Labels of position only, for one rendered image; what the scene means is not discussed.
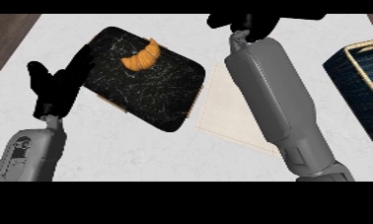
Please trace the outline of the beige placemat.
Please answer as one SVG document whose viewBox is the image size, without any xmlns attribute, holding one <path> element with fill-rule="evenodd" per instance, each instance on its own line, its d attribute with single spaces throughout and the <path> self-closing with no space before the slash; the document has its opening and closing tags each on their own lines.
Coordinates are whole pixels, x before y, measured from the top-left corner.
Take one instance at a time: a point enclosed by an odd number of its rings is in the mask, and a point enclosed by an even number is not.
<svg viewBox="0 0 373 224">
<path fill-rule="evenodd" d="M 277 147 L 265 141 L 224 65 L 213 65 L 203 89 L 204 99 L 196 128 L 269 156 L 280 157 Z"/>
</svg>

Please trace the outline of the dark blue basket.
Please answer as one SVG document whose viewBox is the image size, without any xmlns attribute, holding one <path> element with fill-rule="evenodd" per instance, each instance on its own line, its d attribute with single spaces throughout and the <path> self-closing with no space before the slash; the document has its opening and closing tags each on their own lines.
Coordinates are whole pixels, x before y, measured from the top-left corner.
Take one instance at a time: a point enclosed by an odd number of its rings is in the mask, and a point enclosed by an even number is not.
<svg viewBox="0 0 373 224">
<path fill-rule="evenodd" d="M 322 69 L 373 140 L 373 39 L 344 46 Z"/>
</svg>

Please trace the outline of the orange croissant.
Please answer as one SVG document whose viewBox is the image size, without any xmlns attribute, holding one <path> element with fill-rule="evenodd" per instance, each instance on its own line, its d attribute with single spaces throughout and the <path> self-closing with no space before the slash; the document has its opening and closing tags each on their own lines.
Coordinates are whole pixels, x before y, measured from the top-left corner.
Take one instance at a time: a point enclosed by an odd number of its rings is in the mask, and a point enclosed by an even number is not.
<svg viewBox="0 0 373 224">
<path fill-rule="evenodd" d="M 138 72 L 140 70 L 147 70 L 156 64 L 160 57 L 160 47 L 153 39 L 145 47 L 131 56 L 122 57 L 120 62 L 126 69 Z"/>
</svg>

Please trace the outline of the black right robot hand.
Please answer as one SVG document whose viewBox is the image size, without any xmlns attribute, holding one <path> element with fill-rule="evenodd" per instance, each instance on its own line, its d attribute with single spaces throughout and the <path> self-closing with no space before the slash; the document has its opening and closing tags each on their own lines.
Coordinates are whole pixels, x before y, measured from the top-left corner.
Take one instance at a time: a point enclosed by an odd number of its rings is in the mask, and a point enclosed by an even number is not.
<svg viewBox="0 0 373 224">
<path fill-rule="evenodd" d="M 229 31 L 249 31 L 244 40 L 247 42 L 255 42 L 263 39 L 274 27 L 277 26 L 281 19 L 299 19 L 318 21 L 324 17 L 324 14 L 210 14 L 206 18 L 206 24 L 212 29 L 221 28 L 224 26 L 229 27 Z"/>
</svg>

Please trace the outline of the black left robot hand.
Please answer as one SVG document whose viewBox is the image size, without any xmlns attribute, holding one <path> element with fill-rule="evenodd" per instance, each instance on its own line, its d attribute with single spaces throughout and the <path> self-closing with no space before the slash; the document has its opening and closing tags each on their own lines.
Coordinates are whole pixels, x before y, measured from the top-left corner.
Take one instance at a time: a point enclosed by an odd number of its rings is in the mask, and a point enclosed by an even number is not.
<svg viewBox="0 0 373 224">
<path fill-rule="evenodd" d="M 36 103 L 33 118 L 45 120 L 48 115 L 63 118 L 70 110 L 79 87 L 94 67 L 91 49 L 85 45 L 75 54 L 64 69 L 51 74 L 44 64 L 30 61 L 26 65 L 30 89 Z"/>
</svg>

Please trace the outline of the black marbled cutting board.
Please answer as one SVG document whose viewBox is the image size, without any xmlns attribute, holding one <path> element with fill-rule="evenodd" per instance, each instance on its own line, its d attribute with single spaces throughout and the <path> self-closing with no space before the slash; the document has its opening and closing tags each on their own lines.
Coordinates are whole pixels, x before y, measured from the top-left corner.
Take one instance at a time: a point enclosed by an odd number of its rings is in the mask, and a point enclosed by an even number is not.
<svg viewBox="0 0 373 224">
<path fill-rule="evenodd" d="M 175 132 L 187 118 L 200 90 L 204 69 L 160 46 L 154 64 L 138 71 L 120 61 L 150 41 L 116 27 L 104 28 L 88 43 L 94 68 L 82 86 L 156 128 Z"/>
</svg>

